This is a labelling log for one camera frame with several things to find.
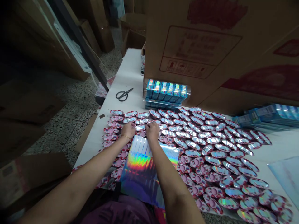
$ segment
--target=blue product box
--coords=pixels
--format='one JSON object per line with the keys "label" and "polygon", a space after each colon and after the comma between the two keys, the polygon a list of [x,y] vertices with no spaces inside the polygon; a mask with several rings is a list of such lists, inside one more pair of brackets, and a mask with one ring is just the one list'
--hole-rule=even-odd
{"label": "blue product box", "polygon": [[174,84],[170,82],[167,85],[167,92],[166,92],[166,95],[164,97],[165,102],[170,101],[170,98],[173,96],[173,91],[174,91]]}
{"label": "blue product box", "polygon": [[181,96],[177,99],[176,103],[182,103],[188,97],[187,86],[181,85],[180,92],[181,92]]}
{"label": "blue product box", "polygon": [[155,87],[152,94],[152,99],[157,100],[161,89],[161,82],[155,81]]}
{"label": "blue product box", "polygon": [[149,79],[149,81],[147,82],[147,86],[146,86],[146,98],[149,98],[149,99],[152,98],[154,85],[155,85],[155,80]]}
{"label": "blue product box", "polygon": [[173,96],[170,98],[169,102],[175,103],[180,96],[181,96],[180,85],[174,84]]}
{"label": "blue product box", "polygon": [[159,93],[159,96],[158,96],[158,100],[162,100],[164,101],[164,97],[166,96],[166,93],[167,93],[167,82],[162,82],[161,83],[161,89],[160,89],[160,93]]}

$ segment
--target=speckled floor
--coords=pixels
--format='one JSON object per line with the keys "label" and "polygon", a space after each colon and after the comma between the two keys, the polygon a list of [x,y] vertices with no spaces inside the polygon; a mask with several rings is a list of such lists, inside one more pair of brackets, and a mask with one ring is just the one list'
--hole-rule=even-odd
{"label": "speckled floor", "polygon": [[[100,57],[100,68],[107,79],[116,75],[122,62],[121,29],[112,28],[115,49]],[[24,155],[64,152],[71,167],[74,166],[79,153],[75,146],[78,143],[91,116],[97,112],[99,105],[95,102],[94,94],[97,90],[91,77],[81,82],[58,72],[33,71],[35,88],[52,92],[60,97],[65,107],[59,111],[45,126],[46,133]],[[202,214],[206,224],[245,224],[246,222],[212,214]]]}

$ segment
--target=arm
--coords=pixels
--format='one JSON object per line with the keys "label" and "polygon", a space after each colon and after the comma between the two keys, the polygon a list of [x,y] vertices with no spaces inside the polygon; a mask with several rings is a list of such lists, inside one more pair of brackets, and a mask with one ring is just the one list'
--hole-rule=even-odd
{"label": "arm", "polygon": [[68,176],[31,208],[20,219],[19,224],[65,224],[71,222],[79,214],[96,185],[135,132],[136,128],[131,122],[126,124],[122,129],[122,136],[115,143]]}
{"label": "arm", "polygon": [[146,126],[146,136],[152,150],[168,223],[204,224],[203,217],[192,195],[159,145],[157,123],[152,122],[149,127]]}

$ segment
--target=black scissors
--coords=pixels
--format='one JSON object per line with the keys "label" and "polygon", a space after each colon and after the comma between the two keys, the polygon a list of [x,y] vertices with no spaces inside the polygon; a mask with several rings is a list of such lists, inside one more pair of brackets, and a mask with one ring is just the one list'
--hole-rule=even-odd
{"label": "black scissors", "polygon": [[123,92],[123,91],[122,91],[122,92],[118,92],[118,93],[116,94],[115,97],[116,97],[119,101],[121,101],[121,102],[126,101],[127,98],[128,98],[128,93],[131,92],[132,90],[133,90],[133,88],[130,89],[130,90],[128,90],[127,92]]}

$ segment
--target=table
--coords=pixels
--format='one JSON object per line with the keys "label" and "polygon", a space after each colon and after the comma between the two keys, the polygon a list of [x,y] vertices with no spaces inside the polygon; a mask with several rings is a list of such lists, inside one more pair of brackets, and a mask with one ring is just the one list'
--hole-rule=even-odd
{"label": "table", "polygon": [[[99,149],[103,148],[103,129],[107,127],[110,110],[121,110],[125,113],[132,110],[148,112],[148,110],[145,109],[145,101],[142,98],[143,76],[140,74],[140,53],[141,50],[137,49],[127,50],[114,82],[99,112],[99,115],[104,114],[105,117],[100,118],[98,116],[95,120],[90,134],[75,163],[75,167],[85,164],[93,156],[98,154]],[[133,90],[129,93],[126,101],[120,102],[116,99],[116,93],[119,91],[127,91],[131,88],[133,88]],[[294,213],[292,223],[296,223],[299,220],[299,211],[296,209],[293,202],[270,171],[267,164],[299,156],[297,140],[299,138],[299,132],[296,130],[275,132],[273,134],[267,134],[267,136],[272,141],[273,145],[264,145],[260,149],[254,150],[255,156],[246,155],[245,158],[253,162],[260,169],[257,178],[268,182],[271,190],[273,190],[276,194],[286,197],[290,201],[292,211]],[[231,212],[229,210],[224,210],[224,215],[230,216],[234,219],[240,219],[235,212]]]}

